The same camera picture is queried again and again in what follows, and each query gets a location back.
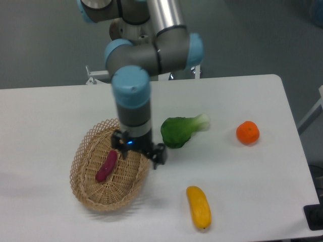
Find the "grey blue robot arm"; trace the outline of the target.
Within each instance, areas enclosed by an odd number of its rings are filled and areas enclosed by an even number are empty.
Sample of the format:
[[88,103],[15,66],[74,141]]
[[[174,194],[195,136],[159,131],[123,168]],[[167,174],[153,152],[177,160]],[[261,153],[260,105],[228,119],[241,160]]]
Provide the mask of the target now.
[[152,141],[150,79],[199,65],[200,35],[188,32],[179,1],[78,1],[78,7],[89,23],[121,21],[120,37],[104,51],[120,122],[112,147],[164,164],[165,145]]

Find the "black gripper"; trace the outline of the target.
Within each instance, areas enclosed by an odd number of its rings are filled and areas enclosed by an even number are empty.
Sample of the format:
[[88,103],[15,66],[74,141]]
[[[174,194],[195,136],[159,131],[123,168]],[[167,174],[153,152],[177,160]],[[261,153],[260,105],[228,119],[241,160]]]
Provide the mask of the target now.
[[134,151],[147,156],[153,163],[153,169],[164,165],[167,159],[166,146],[163,143],[152,143],[152,131],[140,137],[132,137],[127,131],[115,130],[111,136],[111,146],[120,151],[122,158],[127,159],[128,151]]

